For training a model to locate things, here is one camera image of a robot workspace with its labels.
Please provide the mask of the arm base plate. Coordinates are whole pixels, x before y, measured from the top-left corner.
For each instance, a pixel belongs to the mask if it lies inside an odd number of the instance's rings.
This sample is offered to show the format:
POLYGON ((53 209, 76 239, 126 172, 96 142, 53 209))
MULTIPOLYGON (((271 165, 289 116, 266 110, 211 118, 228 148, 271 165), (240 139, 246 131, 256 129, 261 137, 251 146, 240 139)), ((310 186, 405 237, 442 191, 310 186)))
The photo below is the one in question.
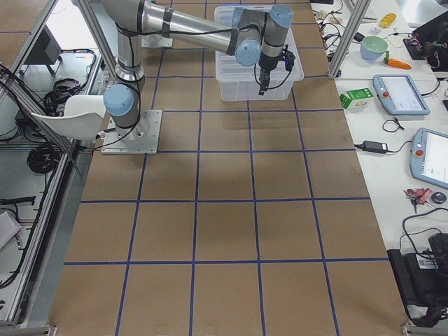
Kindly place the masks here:
POLYGON ((113 131, 101 136, 104 146, 100 151, 105 155, 156 154, 161 122, 162 110, 144 110, 137 126, 125 136, 127 130, 117 128, 110 117, 107 128, 113 128, 113 131))
POLYGON ((166 38, 159 34, 146 35, 141 37, 141 47, 147 49, 172 48, 173 39, 166 38))

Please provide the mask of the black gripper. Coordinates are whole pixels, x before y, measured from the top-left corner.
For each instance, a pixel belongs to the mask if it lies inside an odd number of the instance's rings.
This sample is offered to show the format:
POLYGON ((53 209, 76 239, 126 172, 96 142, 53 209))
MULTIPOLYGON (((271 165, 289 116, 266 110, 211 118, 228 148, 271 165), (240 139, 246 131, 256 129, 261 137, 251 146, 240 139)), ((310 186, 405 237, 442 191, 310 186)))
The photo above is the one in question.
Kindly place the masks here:
POLYGON ((280 55, 272 57, 266 55, 264 52, 261 52, 260 59, 258 62, 260 66, 260 76, 259 76, 260 89, 258 94, 260 96, 263 96, 266 93, 266 91, 269 90, 270 72, 276 69, 280 59, 281 59, 280 55))

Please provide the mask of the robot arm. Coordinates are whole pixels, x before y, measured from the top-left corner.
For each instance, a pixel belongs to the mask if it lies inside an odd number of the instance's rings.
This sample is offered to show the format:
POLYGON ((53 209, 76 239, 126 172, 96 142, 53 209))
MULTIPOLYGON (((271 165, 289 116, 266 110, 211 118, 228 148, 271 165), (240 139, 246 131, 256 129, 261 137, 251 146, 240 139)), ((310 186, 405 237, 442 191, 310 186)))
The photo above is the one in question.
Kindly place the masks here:
POLYGON ((244 67, 259 67, 255 81, 260 95, 270 90, 270 73, 279 62, 284 63, 287 72, 294 66, 295 57, 286 44, 293 12, 284 5, 274 5, 269 11, 236 8, 232 25, 226 27, 152 1, 103 1, 102 4, 118 33, 115 61, 118 83, 105 91, 104 104, 119 139, 138 139, 148 129, 141 112, 141 91, 145 83, 141 65, 142 36, 181 39, 233 56, 244 67))

